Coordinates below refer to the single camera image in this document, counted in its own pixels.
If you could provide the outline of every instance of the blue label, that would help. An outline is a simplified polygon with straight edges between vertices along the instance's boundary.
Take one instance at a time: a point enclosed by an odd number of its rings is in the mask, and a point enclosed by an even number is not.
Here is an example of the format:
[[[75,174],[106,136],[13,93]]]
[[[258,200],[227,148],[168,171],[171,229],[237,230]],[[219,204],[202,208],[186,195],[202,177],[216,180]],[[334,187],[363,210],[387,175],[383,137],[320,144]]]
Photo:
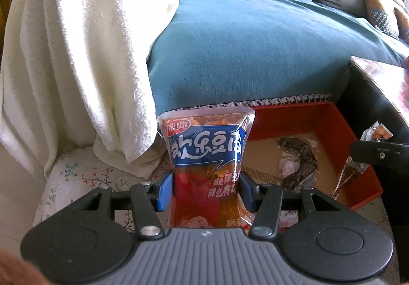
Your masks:
[[[169,138],[174,167],[241,161],[246,131],[240,125],[190,126]]]

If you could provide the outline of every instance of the gray gripper base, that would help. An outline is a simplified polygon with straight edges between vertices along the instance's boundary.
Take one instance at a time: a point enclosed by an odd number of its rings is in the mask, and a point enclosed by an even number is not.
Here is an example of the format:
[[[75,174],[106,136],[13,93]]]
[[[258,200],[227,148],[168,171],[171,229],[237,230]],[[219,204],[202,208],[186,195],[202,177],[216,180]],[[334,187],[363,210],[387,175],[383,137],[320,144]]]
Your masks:
[[[241,229],[172,229],[141,243],[127,264],[93,285],[318,285],[291,268],[270,242]],[[368,285],[385,285],[379,278]]]

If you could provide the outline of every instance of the teal blanket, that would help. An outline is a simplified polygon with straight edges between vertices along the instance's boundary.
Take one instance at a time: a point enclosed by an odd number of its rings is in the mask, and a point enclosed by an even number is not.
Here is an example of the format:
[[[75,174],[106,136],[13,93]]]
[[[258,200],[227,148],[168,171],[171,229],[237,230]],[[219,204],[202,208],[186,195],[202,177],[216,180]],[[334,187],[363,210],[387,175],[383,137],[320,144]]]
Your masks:
[[[331,92],[351,56],[402,65],[409,49],[368,21],[306,0],[180,0],[152,47],[157,114]]]

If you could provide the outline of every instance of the snack bag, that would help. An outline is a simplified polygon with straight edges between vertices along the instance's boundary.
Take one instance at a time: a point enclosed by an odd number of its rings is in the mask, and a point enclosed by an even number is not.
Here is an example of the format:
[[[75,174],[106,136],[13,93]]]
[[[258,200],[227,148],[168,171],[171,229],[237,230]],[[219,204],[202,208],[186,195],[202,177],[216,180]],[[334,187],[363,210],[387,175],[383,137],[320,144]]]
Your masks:
[[[254,217],[237,193],[254,119],[247,107],[170,111],[158,117],[175,171],[172,227],[249,229]]]
[[[387,141],[392,136],[393,134],[385,127],[384,124],[379,124],[379,122],[376,121],[371,127],[363,131],[361,141]],[[331,196],[336,199],[338,197],[339,190],[353,183],[356,178],[367,170],[367,168],[369,168],[368,164],[353,161],[351,156],[349,156],[338,176],[337,186],[335,187]]]

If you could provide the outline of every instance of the blurry brown object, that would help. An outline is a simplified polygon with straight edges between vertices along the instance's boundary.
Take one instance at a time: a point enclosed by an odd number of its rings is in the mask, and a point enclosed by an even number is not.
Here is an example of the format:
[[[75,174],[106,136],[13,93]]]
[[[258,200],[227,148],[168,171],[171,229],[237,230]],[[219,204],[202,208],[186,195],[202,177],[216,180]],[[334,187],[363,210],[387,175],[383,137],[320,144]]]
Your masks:
[[[395,8],[395,16],[397,26],[399,27],[399,37],[402,38],[406,44],[409,44],[409,15],[401,8]]]
[[[30,263],[0,250],[0,285],[50,285]]]

